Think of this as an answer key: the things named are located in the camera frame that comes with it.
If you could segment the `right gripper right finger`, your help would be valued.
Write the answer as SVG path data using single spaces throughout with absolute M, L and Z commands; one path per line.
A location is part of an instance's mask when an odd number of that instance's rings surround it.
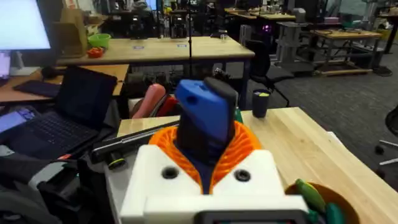
M 283 195 L 274 158 L 256 135 L 234 122 L 234 136 L 213 170 L 210 193 L 214 195 Z

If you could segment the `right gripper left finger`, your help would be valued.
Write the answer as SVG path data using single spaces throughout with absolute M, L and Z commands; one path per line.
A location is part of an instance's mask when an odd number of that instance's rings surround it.
M 186 203 L 201 195 L 201 177 L 177 149 L 177 128 L 162 128 L 138 150 L 120 211 L 121 223 L 193 223 Z

